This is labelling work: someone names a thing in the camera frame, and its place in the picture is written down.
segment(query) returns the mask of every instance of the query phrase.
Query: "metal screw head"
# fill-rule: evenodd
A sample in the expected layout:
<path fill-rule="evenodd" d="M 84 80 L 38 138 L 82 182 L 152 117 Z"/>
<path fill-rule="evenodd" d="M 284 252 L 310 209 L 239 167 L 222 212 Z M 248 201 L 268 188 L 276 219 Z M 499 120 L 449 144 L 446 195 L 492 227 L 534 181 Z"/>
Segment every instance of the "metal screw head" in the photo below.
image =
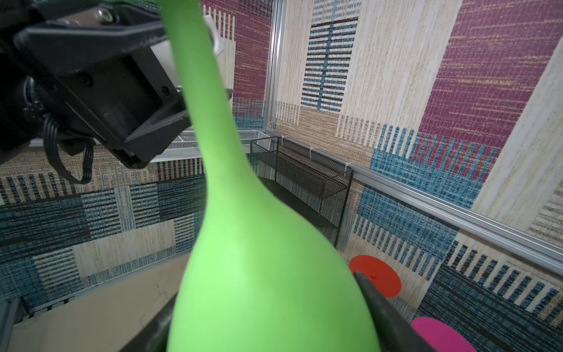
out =
<path fill-rule="evenodd" d="M 113 15 L 111 14 L 111 12 L 104 8 L 96 10 L 96 12 L 94 12 L 94 18 L 100 23 L 113 23 Z"/>

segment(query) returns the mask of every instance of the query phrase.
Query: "horizontal metal beam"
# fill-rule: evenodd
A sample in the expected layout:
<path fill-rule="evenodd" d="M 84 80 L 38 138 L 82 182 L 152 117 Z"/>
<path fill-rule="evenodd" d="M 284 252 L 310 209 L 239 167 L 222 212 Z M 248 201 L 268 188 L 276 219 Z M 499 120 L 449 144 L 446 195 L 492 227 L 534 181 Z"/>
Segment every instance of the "horizontal metal beam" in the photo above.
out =
<path fill-rule="evenodd" d="M 270 136 L 280 133 L 268 130 Z M 285 137 L 305 148 L 307 144 Z M 315 149 L 315 152 L 341 163 L 346 161 L 331 154 Z M 449 224 L 465 230 L 479 238 L 497 245 L 513 254 L 529 260 L 549 271 L 563 276 L 563 248 L 554 246 L 523 231 L 511 228 L 456 204 L 435 197 L 402 182 L 395 181 L 380 173 L 366 169 L 354 163 L 349 167 L 354 170 L 354 178 L 385 194 L 392 196 L 420 211 L 433 215 Z"/>

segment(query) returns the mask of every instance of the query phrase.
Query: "patterned wall covering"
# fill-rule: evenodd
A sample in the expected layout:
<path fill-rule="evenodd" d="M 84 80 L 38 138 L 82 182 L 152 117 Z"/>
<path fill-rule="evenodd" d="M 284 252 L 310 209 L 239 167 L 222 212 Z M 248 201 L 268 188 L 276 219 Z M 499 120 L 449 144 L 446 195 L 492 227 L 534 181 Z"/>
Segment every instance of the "patterned wall covering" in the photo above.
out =
<path fill-rule="evenodd" d="M 201 159 L 130 170 L 100 146 L 94 155 L 87 185 L 58 176 L 42 148 L 0 167 L 0 299 L 36 307 L 193 246 L 205 207 Z M 63 162 L 77 171 L 81 159 Z"/>
<path fill-rule="evenodd" d="M 270 53 L 272 0 L 202 0 L 204 12 L 228 32 L 228 52 L 218 60 L 232 62 L 233 116 L 238 128 L 263 128 L 263 101 Z"/>
<path fill-rule="evenodd" d="M 276 127 L 561 246 L 562 35 L 558 0 L 288 0 Z M 560 344 L 560 277 L 358 182 L 344 223 L 407 319 L 478 351 Z"/>

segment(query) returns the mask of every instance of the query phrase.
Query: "green silicone utensil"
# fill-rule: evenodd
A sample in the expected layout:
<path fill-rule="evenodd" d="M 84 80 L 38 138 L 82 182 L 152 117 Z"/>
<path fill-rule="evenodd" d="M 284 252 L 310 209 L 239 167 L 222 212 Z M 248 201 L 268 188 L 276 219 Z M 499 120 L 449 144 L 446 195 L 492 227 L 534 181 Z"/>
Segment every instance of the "green silicone utensil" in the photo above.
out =
<path fill-rule="evenodd" d="M 205 219 L 178 292 L 168 351 L 379 351 L 346 264 L 254 175 L 196 0 L 165 0 L 205 162 Z"/>

